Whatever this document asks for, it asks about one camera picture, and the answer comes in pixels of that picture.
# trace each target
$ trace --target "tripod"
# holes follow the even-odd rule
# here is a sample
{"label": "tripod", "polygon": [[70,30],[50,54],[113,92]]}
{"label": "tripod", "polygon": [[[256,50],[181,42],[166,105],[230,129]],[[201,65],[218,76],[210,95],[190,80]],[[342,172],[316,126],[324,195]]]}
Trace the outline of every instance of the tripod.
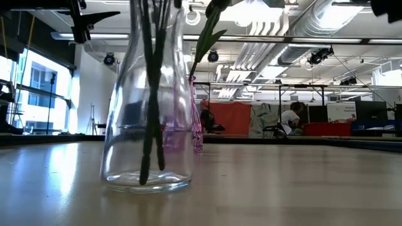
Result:
{"label": "tripod", "polygon": [[90,104],[90,116],[89,116],[89,122],[88,122],[86,133],[88,133],[89,128],[92,128],[92,135],[94,135],[94,131],[95,131],[95,134],[98,135],[98,132],[96,131],[96,123],[95,123],[95,105],[93,105],[92,103]]}
{"label": "tripod", "polygon": [[50,95],[49,95],[49,108],[48,108],[48,123],[46,125],[46,135],[49,133],[49,118],[50,118],[50,108],[52,107],[52,94],[53,94],[53,85],[55,84],[56,74],[52,74],[52,78],[50,79]]}

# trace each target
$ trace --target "clear glass bottle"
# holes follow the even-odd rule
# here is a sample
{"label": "clear glass bottle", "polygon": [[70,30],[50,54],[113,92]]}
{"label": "clear glass bottle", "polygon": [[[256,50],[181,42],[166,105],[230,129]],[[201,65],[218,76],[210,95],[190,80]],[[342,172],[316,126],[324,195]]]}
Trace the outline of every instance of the clear glass bottle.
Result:
{"label": "clear glass bottle", "polygon": [[[190,89],[182,53],[185,15],[182,8],[174,7],[174,0],[148,0],[150,15],[154,15],[153,3],[157,7],[163,1],[170,4],[167,7],[169,17],[158,89],[165,168],[161,171],[158,167],[156,142],[153,139],[148,180],[145,185],[140,185],[150,95],[142,17],[139,15],[140,1],[143,0],[130,0],[130,42],[111,98],[100,180],[106,187],[120,191],[176,190],[188,185],[193,174]],[[151,30],[155,50],[155,27]]]}

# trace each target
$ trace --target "wooden table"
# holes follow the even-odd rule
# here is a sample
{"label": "wooden table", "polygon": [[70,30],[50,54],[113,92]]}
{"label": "wooden table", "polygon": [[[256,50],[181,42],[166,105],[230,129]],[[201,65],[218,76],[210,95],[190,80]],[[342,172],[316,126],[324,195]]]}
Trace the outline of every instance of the wooden table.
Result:
{"label": "wooden table", "polygon": [[99,182],[102,142],[0,150],[0,225],[398,225],[402,155],[206,144],[192,184],[135,195]]}

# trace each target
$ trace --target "fluorescent light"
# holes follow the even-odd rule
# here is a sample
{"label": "fluorescent light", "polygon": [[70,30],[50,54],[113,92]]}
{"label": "fluorescent light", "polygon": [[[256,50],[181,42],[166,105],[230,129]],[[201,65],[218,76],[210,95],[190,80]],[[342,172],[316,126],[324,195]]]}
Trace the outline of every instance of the fluorescent light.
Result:
{"label": "fluorescent light", "polygon": [[225,35],[219,41],[282,42],[285,38],[272,36]]}
{"label": "fluorescent light", "polygon": [[130,4],[130,1],[97,1],[97,0],[86,0],[87,3],[103,3],[103,4]]}
{"label": "fluorescent light", "polygon": [[370,92],[342,92],[341,95],[364,95],[370,94]]}
{"label": "fluorescent light", "polygon": [[357,38],[293,38],[297,43],[360,43],[362,40]]}
{"label": "fluorescent light", "polygon": [[[74,40],[74,35],[72,33],[61,33],[52,32],[51,36],[55,40]],[[102,34],[102,33],[92,33],[90,34],[92,40],[128,40],[128,34]]]}
{"label": "fluorescent light", "polygon": [[370,44],[402,44],[402,40],[399,39],[372,39],[369,41]]}
{"label": "fluorescent light", "polygon": [[197,41],[199,38],[199,35],[183,35],[185,41]]}
{"label": "fluorescent light", "polygon": [[211,82],[211,85],[235,85],[235,86],[243,86],[243,83],[229,83],[229,82]]}
{"label": "fluorescent light", "polygon": [[292,44],[289,47],[302,47],[302,48],[331,48],[331,45],[318,45],[318,44]]}

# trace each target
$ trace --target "red panel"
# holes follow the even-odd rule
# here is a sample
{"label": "red panel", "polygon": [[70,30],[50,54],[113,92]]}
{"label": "red panel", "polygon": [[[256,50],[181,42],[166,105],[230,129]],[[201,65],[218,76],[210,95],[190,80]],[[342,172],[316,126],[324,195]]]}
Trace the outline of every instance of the red panel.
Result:
{"label": "red panel", "polygon": [[210,111],[215,116],[215,124],[225,128],[221,134],[248,135],[251,105],[240,102],[210,103]]}
{"label": "red panel", "polygon": [[349,123],[310,123],[303,128],[305,136],[351,136]]}

